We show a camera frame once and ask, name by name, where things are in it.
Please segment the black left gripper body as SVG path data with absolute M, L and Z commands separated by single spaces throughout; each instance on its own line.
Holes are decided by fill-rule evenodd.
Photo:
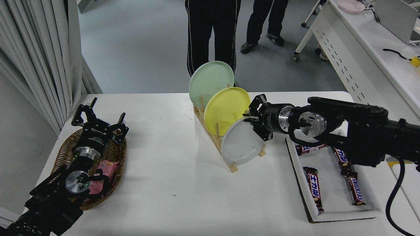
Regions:
M 109 123 L 100 119 L 86 122 L 76 143 L 76 151 L 86 147 L 96 150 L 99 154 L 104 154 L 109 141 L 114 136 L 109 128 L 110 126 Z

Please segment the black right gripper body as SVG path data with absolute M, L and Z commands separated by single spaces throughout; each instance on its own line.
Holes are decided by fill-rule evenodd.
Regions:
M 263 113 L 262 120 L 264 127 L 271 133 L 281 133 L 282 129 L 279 124 L 279 114 L 282 110 L 282 105 L 263 103 L 261 110 Z

